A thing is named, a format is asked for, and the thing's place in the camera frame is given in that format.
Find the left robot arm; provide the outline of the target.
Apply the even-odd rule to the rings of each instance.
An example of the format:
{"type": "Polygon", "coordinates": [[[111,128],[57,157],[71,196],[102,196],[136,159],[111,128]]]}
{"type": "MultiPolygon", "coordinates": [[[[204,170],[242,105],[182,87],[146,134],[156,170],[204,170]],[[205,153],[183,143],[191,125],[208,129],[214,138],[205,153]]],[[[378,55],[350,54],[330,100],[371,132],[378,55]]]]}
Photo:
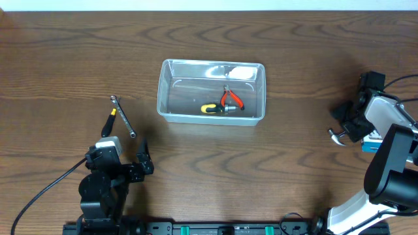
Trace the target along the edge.
{"type": "Polygon", "coordinates": [[[129,185],[144,181],[154,172],[154,165],[143,140],[136,161],[122,164],[121,144],[116,136],[100,139],[91,146],[86,168],[91,171],[80,183],[82,216],[76,222],[77,234],[145,234],[143,222],[123,216],[129,185]]]}

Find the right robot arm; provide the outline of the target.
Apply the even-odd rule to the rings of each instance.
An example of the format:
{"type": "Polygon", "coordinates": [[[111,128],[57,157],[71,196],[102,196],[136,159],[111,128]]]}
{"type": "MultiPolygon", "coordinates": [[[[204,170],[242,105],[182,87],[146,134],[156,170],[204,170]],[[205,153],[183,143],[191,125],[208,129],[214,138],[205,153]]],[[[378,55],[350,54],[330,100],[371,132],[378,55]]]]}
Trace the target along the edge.
{"type": "Polygon", "coordinates": [[[361,74],[356,101],[332,110],[343,134],[352,142],[377,132],[382,141],[365,177],[363,188],[344,204],[331,208],[313,224],[316,234],[389,234],[381,221],[417,215],[417,121],[404,109],[404,101],[386,93],[385,75],[361,74]]]}

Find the black handled hammer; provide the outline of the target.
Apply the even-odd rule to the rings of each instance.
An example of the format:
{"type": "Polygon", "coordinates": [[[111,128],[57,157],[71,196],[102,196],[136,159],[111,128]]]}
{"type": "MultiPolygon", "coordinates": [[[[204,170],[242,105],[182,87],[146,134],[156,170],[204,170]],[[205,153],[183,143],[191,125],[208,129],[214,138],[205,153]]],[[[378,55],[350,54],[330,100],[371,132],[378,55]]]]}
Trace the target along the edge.
{"type": "Polygon", "coordinates": [[[329,129],[327,131],[330,135],[330,138],[332,141],[334,141],[336,144],[338,144],[339,146],[345,146],[345,144],[343,142],[340,141],[341,137],[343,137],[345,135],[345,131],[342,131],[340,133],[336,133],[333,131],[333,129],[329,129]]]}

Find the red handled pliers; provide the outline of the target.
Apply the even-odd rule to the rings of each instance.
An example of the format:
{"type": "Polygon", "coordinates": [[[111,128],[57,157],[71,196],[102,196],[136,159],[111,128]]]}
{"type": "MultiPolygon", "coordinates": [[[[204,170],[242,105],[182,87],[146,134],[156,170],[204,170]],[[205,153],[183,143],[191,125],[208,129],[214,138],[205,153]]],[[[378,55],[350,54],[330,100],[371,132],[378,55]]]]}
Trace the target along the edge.
{"type": "Polygon", "coordinates": [[[245,106],[244,106],[244,102],[242,101],[242,99],[229,88],[228,84],[225,84],[223,87],[224,87],[224,92],[220,100],[220,104],[222,105],[222,107],[226,107],[225,101],[227,100],[227,97],[231,97],[235,101],[235,103],[239,106],[239,108],[241,110],[244,110],[245,106]]]}

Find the blue white cardboard box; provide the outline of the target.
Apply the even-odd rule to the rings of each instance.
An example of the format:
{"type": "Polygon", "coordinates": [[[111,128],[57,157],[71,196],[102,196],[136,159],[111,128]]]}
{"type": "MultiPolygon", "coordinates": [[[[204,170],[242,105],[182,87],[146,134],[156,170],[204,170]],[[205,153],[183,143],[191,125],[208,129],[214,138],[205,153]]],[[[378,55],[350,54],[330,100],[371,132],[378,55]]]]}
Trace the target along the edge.
{"type": "Polygon", "coordinates": [[[368,153],[376,153],[382,142],[383,138],[376,130],[374,130],[361,139],[362,151],[368,153]]]}

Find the yellow black stubby screwdriver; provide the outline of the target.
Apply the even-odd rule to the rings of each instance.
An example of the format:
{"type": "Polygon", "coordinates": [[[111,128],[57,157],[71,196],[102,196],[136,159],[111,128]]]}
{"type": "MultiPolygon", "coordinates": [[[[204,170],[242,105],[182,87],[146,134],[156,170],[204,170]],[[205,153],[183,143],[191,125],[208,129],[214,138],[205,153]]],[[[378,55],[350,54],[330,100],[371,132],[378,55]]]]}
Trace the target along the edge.
{"type": "Polygon", "coordinates": [[[236,109],[237,109],[237,106],[228,105],[228,104],[225,104],[223,106],[222,104],[210,103],[210,104],[204,104],[201,106],[201,112],[204,114],[220,114],[220,113],[227,114],[229,112],[234,112],[236,109]]]}

